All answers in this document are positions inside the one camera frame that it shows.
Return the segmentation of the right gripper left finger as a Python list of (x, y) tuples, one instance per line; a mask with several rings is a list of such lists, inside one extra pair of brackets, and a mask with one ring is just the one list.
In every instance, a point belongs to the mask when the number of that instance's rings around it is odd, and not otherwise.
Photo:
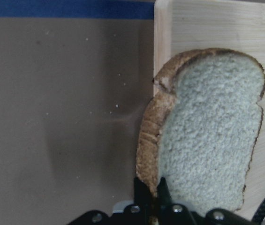
[(150, 189), (138, 177), (134, 178), (133, 218), (136, 225), (156, 225), (155, 199)]

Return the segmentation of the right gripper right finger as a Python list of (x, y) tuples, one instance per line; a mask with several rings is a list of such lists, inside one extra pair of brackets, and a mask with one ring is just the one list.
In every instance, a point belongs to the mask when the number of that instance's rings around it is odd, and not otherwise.
[(157, 186), (158, 221), (160, 225), (194, 225), (195, 221), (188, 208), (174, 202), (166, 179), (162, 177)]

